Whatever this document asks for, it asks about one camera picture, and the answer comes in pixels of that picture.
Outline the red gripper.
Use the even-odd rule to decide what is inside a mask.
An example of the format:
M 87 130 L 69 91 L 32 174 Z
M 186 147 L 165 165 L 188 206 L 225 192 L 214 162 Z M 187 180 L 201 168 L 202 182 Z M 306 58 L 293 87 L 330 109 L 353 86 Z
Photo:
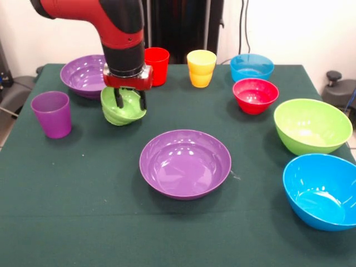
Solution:
M 153 84 L 153 68 L 151 66 L 144 64 L 140 72 L 135 76 L 119 77 L 112 74 L 105 63 L 103 67 L 103 81 L 106 86 L 114 88 L 113 92 L 117 107 L 123 107 L 123 99 L 119 88 L 124 87 L 138 90 L 140 108 L 142 110 L 147 109 L 145 91 L 150 90 Z

